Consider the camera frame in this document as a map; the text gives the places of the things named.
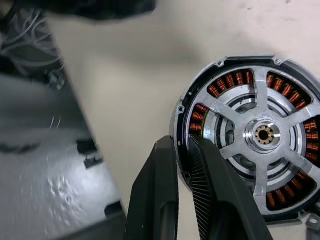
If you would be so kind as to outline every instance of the wire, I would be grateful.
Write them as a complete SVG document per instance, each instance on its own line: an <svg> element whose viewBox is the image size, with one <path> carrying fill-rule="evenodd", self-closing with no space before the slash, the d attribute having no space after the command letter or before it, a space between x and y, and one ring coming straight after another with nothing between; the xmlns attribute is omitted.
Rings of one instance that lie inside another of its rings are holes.
<svg viewBox="0 0 320 240"><path fill-rule="evenodd" d="M29 25L29 27L24 31L22 32L20 35L12 38L12 39L9 39L9 40L6 40L4 42L4 44L6 45L9 45L9 44L13 44L14 42L18 41L19 39L21 39L24 35L27 34L27 32L32 28L33 24L37 21L38 17L40 16L40 12L35 16L35 18L33 19L32 23Z"/></svg>
<svg viewBox="0 0 320 240"><path fill-rule="evenodd" d="M0 49L0 55L9 58L16 66L16 69L23 75L28 76L26 68L45 67L58 62L61 59L57 48L52 40L52 33L41 10L31 8L20 9L13 18L13 26L18 36L4 41L3 49ZM12 51L20 47L31 46L39 49L47 55L54 57L52 60L33 62L15 56Z"/></svg>

